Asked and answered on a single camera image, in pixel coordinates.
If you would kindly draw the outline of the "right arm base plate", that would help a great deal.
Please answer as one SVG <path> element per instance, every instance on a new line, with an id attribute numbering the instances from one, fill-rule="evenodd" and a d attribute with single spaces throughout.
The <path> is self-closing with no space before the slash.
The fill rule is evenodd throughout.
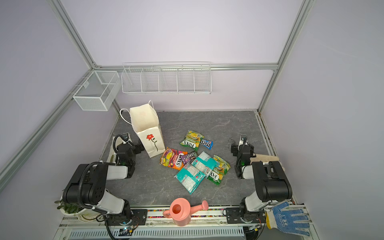
<path id="1" fill-rule="evenodd" d="M 244 213 L 239 207 L 226 208 L 223 213 L 228 224 L 264 224 L 266 216 L 262 212 Z"/>

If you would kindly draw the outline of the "teal snack pack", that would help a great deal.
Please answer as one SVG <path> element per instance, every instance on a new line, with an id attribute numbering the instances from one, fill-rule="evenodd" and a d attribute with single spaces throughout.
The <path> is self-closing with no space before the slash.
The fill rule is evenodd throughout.
<path id="1" fill-rule="evenodd" d="M 206 175 L 203 172 L 190 163 L 186 164 L 174 176 L 174 178 L 176 178 L 184 186 L 190 195 L 197 189 L 205 177 Z"/>
<path id="2" fill-rule="evenodd" d="M 218 163 L 206 152 L 202 152 L 193 160 L 192 165 L 207 178 L 212 170 L 218 166 Z"/>

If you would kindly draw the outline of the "white paper gift bag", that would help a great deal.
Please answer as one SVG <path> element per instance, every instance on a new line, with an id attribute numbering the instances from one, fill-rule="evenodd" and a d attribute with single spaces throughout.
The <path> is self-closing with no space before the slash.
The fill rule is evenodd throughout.
<path id="1" fill-rule="evenodd" d="M 159 117 L 152 100 L 129 110 L 120 109 L 119 114 L 123 121 L 132 126 L 150 158 L 165 152 Z"/>

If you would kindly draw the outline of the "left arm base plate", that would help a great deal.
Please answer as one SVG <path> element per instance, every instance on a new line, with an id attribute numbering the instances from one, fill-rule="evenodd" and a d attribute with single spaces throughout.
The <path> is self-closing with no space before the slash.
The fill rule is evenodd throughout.
<path id="1" fill-rule="evenodd" d="M 107 217 L 106 221 L 109 226 L 144 226 L 147 218 L 147 209 L 132 209 L 130 219 L 123 214 L 120 214 L 110 215 Z"/>

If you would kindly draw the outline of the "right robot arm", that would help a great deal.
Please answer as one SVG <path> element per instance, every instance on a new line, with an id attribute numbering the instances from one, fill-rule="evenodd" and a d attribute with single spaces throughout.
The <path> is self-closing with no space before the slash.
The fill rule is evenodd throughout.
<path id="1" fill-rule="evenodd" d="M 237 158 L 235 172 L 238 179 L 253 180 L 254 192 L 240 203 L 240 219 L 246 223 L 262 222 L 264 208 L 272 203 L 292 198 L 293 190 L 279 158 L 256 154 L 254 147 L 243 143 L 231 145 Z"/>

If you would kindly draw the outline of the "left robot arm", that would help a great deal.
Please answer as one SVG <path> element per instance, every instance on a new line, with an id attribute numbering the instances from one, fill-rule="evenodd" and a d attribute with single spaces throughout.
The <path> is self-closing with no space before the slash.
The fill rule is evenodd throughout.
<path id="1" fill-rule="evenodd" d="M 129 202 L 112 195 L 106 183 L 130 179 L 135 171 L 136 155 L 144 150 L 143 144 L 127 142 L 114 146 L 115 163 L 92 162 L 79 165 L 64 189 L 62 201 L 104 216 L 116 216 L 121 225 L 129 224 L 134 217 Z"/>

